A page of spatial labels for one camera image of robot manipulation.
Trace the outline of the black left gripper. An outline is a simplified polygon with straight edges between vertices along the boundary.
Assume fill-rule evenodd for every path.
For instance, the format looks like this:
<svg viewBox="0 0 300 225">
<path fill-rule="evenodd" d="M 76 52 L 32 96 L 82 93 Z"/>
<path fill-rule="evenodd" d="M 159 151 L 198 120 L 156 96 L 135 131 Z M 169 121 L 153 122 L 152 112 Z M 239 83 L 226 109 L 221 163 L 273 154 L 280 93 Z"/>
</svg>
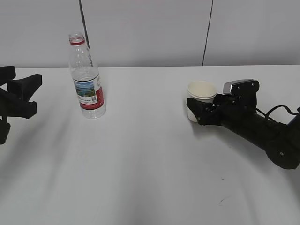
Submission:
<svg viewBox="0 0 300 225">
<path fill-rule="evenodd" d="M 7 83 L 7 91 L 0 89 L 0 143 L 7 140 L 11 125 L 8 117 L 30 119 L 37 114 L 37 103 L 29 102 L 33 94 L 42 85 L 42 75 L 14 80 L 15 66 L 0 67 L 0 86 Z"/>
</svg>

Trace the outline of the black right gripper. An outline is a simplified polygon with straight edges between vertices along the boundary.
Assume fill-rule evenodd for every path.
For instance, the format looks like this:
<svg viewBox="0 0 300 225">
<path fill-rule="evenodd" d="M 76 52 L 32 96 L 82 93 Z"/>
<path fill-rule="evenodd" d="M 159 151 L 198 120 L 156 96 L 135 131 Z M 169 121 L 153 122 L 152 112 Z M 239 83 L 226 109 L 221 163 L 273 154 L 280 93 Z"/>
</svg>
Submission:
<svg viewBox="0 0 300 225">
<path fill-rule="evenodd" d="M 223 126 L 248 141 L 270 138 L 270 128 L 264 118 L 249 106 L 242 106 L 234 95 L 217 94 L 213 103 L 188 98 L 187 108 L 201 125 Z"/>
</svg>

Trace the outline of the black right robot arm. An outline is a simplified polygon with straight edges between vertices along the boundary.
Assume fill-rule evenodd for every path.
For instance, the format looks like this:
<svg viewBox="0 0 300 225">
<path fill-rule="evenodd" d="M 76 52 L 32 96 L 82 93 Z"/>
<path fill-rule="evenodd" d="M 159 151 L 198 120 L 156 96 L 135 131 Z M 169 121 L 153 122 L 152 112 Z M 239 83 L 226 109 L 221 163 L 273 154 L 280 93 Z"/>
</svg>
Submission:
<svg viewBox="0 0 300 225">
<path fill-rule="evenodd" d="M 288 124 L 270 118 L 256 108 L 256 98 L 244 100 L 234 95 L 217 94 L 212 103 L 187 99 L 187 107 L 199 125 L 222 126 L 265 151 L 268 158 L 283 169 L 300 164 L 300 114 Z"/>
</svg>

